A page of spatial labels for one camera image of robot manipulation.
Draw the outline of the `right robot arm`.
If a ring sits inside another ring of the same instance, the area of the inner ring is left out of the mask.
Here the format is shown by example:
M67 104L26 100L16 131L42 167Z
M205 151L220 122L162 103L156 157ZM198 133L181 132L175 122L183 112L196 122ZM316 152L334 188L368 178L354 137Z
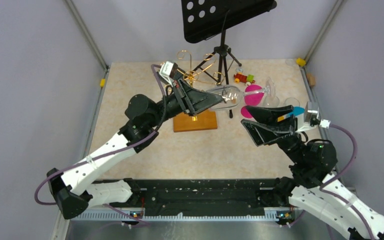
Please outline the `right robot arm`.
M292 176L278 178L271 192L260 197L266 206L297 207L335 229L348 240L384 240L384 215L361 201L335 173L337 151L327 139L304 140L305 132L330 128L316 103L304 112L294 107L247 106L251 119L241 124L256 146L277 145L292 161Z

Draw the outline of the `gold wine glass rack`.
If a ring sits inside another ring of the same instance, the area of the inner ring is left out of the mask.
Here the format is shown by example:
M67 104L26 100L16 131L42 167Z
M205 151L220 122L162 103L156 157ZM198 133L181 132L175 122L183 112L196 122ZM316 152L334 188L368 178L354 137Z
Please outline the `gold wine glass rack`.
M175 133L216 130L218 128L215 113L210 108L222 102L220 96L204 90L196 89L194 83L199 82L200 75L213 67L215 54L206 53L203 64L195 69L192 59L189 69L184 70L172 60L160 64L158 75L169 88L167 100L167 117L173 119Z

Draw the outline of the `clear front wine glass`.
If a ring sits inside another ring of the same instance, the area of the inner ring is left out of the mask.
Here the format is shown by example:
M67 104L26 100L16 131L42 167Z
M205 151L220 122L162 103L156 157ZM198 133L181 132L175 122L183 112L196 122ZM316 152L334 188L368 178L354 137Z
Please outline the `clear front wine glass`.
M262 102L262 106L265 108L276 108L280 104L280 100L277 96L267 96Z

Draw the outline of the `pink plastic wine glass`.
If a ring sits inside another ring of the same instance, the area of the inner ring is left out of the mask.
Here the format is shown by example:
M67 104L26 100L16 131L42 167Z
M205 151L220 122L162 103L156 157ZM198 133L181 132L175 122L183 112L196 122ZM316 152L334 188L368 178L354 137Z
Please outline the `pink plastic wine glass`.
M245 93L254 92L262 89L263 88L260 85L251 84L245 88ZM264 92L253 93L246 95L243 100L246 106L257 106L262 101L264 95ZM240 113L244 118L252 118L252 115L249 113L245 106L240 109Z

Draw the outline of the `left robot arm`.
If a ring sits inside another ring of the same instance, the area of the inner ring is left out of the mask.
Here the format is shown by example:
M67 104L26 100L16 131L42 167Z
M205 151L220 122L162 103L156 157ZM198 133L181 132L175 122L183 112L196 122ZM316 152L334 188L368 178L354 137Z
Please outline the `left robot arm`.
M171 94L163 90L159 102L144 94L134 95L125 111L128 121L107 142L72 167L54 168L47 173L49 190L63 218L70 220L87 209L111 203L136 206L141 194L125 180L95 181L122 160L147 148L165 121L181 113L195 116L222 100L222 96L195 89L183 80L174 81Z

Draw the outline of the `blue plastic wine glass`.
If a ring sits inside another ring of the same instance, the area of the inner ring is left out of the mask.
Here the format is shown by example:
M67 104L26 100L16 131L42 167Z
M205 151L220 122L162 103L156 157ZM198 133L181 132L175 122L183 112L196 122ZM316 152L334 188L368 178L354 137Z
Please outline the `blue plastic wine glass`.
M285 118L287 119L287 118L292 117L292 116L296 117L296 116L303 114L304 112L305 112L305 109L303 107L294 106L293 111L287 113L285 115Z

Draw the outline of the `yellow corner clip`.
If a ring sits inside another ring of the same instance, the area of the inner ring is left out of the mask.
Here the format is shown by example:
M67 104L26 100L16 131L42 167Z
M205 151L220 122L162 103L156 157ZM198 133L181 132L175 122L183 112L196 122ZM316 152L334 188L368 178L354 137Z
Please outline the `yellow corner clip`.
M296 62L296 64L299 65L300 67L304 67L304 66L307 64L306 60L303 59L303 58L300 58L300 57L297 58L297 59L295 60L295 62Z

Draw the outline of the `yellow left edge clip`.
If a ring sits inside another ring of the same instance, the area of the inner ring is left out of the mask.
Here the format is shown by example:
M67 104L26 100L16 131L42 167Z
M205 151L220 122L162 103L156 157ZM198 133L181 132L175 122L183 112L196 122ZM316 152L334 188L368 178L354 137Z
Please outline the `yellow left edge clip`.
M105 86L105 84L106 84L106 79L105 79L105 78L102 78L101 81L100 81L99 86L100 86L101 88L103 88L103 87Z

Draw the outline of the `brown wooden block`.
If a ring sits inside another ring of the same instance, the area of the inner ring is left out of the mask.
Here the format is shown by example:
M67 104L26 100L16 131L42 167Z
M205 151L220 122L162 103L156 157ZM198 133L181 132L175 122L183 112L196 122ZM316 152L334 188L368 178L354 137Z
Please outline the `brown wooden block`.
M316 83L317 83L316 77L312 73L307 73L306 78L307 78L308 84L311 88L316 86Z

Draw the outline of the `colourful toy train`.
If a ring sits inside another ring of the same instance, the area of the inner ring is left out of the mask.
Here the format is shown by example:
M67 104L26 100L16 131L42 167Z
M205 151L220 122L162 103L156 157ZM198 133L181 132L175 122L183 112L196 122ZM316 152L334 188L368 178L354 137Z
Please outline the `colourful toy train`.
M254 75L252 74L244 75L242 72L237 72L233 75L233 78L235 83L244 83L246 86L256 83Z

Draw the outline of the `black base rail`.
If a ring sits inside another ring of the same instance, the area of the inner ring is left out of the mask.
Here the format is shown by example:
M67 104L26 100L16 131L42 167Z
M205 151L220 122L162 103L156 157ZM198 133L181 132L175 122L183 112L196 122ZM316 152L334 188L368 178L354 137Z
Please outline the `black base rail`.
M297 208L275 199L279 179L132 179L127 202L113 200L114 208L134 209L145 221L274 221L285 225Z

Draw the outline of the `clear back wine glass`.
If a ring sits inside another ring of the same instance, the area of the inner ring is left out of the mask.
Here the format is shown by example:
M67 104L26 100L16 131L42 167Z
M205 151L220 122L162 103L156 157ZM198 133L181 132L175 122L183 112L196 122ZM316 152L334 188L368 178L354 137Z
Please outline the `clear back wine glass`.
M266 97L276 96L276 87L274 81L268 77L265 86L259 89L242 91L232 84L220 85L207 90L208 93L216 94L222 97L222 101L209 108L210 111L232 110L236 108L246 97Z

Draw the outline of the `black music stand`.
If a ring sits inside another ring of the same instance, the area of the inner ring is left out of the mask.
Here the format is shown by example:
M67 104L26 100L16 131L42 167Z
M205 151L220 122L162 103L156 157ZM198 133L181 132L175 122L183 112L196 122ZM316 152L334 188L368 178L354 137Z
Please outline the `black music stand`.
M226 30L247 20L268 13L277 7L275 0L182 0L183 36L190 44L197 44L220 34L220 44L214 47L205 61L219 56L216 77L210 78L216 86L222 84L220 77L224 70L225 83L229 83L227 56L240 67L242 63L232 54L226 44Z

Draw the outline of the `yellow plastic wine glass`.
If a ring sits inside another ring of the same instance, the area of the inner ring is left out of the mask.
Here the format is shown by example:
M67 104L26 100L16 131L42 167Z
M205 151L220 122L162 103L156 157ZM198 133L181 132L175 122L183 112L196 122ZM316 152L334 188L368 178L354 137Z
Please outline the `yellow plastic wine glass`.
M287 119L288 117L289 117L289 116L288 116L287 114L282 115L282 116L279 116L279 117L277 118L277 122L281 122L281 121Z

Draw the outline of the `clear wine glass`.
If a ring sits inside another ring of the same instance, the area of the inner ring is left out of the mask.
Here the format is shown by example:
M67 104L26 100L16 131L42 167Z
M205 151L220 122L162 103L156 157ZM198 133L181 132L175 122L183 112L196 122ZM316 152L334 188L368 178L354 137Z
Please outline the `clear wine glass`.
M222 101L209 108L210 111L232 110L236 108L246 97L266 97L276 96L276 87L274 81L268 77L265 86L259 89L242 91L232 84L220 85L207 90L208 93L216 94L222 97Z
M280 104L280 100L277 96L267 96L262 102L262 106L265 108L276 108Z
M284 100L283 102L283 105L286 107L286 106L293 106L294 108L295 107L300 107L301 104L300 104L300 101L295 98L295 97L288 97Z

